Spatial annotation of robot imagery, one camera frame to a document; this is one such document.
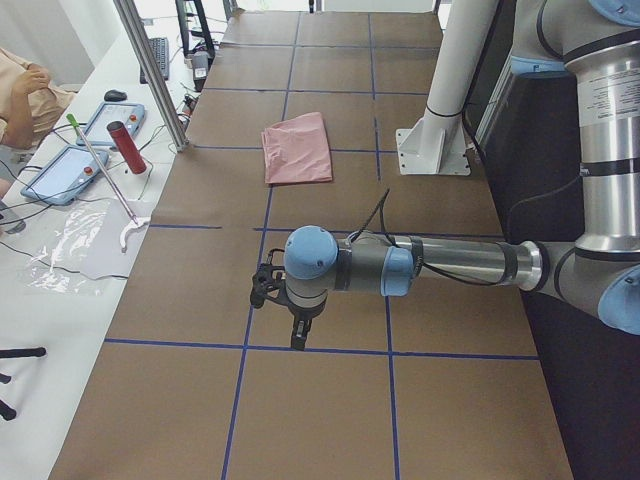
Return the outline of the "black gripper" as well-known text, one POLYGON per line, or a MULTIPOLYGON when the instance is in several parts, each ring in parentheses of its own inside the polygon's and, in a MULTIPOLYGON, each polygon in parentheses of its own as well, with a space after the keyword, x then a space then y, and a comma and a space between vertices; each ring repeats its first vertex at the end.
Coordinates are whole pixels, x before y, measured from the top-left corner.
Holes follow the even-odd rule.
POLYGON ((310 308, 291 305, 289 306, 289 311, 293 315, 290 346, 292 349, 304 349, 313 319, 323 312, 323 305, 320 304, 310 308))

